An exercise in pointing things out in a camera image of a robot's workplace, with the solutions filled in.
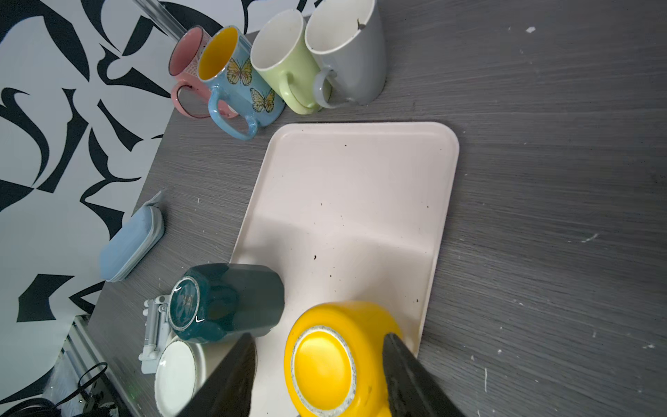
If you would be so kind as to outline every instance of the yellow bowl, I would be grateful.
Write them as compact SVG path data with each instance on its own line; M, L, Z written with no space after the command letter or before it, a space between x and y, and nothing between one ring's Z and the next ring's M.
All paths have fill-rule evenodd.
M371 302L315 306L292 326L285 346L287 391L301 417L390 417L382 368L394 318Z

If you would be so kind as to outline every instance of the gray table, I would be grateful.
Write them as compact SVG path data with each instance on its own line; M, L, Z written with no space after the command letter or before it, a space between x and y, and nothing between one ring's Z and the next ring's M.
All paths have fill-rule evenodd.
M285 110L251 142L174 113L139 202L167 232L90 331L142 412L141 303L224 262L285 123L439 121L461 154L420 360L468 416L667 409L667 3L383 0L367 107ZM535 32L526 29L534 26Z

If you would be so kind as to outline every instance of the tray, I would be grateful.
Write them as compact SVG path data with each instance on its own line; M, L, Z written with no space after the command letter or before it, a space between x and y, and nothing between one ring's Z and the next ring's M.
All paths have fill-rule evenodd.
M272 137L232 263L285 284L280 323L257 342L251 416L294 417L283 376L287 335L323 302L389 310L417 353L459 144L440 123L318 123Z

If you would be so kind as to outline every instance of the mug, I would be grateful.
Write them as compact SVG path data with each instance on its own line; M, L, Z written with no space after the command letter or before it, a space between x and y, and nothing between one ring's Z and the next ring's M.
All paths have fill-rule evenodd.
M285 108L285 102L252 67L250 42L234 26L220 29L199 60L199 79L211 90L209 114L220 129L237 139L249 140L259 126L268 126ZM248 132L234 129L221 116L222 99L242 115Z
M305 44L321 68L313 95L322 107L366 105L382 92L387 55L377 0L322 2L305 27ZM325 79L345 103L327 102Z
M287 392L301 417L391 417L382 366L384 336L401 331L365 301L312 307L292 326L283 360Z
M167 319L182 340L194 343L266 335L285 308L277 273L261 265L194 266L174 285Z
M155 405L163 417L176 417L234 347L228 343L190 344L172 339L155 372Z
M210 39L211 35L206 33L201 26L192 27L178 41L169 58L169 74L178 80L171 90L171 100L182 115L190 117L191 119L204 119L210 116L208 113L205 115L190 114L190 112L182 106L178 94L181 89L187 88L194 91L198 96L204 99L204 102L208 103L209 98L211 97L211 92L199 78L197 78L197 64L199 63L201 52L204 50L204 47ZM220 114L227 118L238 115L238 113L233 109L230 109L224 101L220 101L217 104L217 108L220 110Z
M313 96L319 66L303 40L305 20L296 9L285 10L264 25L255 38L250 61L294 113L311 114L322 107ZM323 95L331 94L325 81Z

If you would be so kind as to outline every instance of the black and white patterned wall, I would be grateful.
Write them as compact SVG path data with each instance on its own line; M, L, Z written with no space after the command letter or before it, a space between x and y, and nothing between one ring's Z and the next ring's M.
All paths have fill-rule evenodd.
M280 11L308 15L320 2L162 3L185 28L214 34L258 31ZM175 42L132 0L1 8L0 412L42 392L73 317L92 312L99 251L133 213L175 83Z

